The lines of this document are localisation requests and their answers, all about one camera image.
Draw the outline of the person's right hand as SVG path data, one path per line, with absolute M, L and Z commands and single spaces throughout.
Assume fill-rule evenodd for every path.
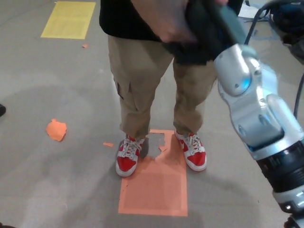
M 187 0 L 133 0 L 132 4 L 153 33 L 165 43 L 194 43 L 185 10 Z

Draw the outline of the robot's right black hand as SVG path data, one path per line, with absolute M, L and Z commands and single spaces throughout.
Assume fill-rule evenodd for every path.
M 235 44 L 244 44 L 246 34 L 238 19 L 243 1 L 220 6 L 213 0 L 190 0 L 185 18 L 197 38 L 195 43 L 163 43 L 181 65 L 205 65 Z

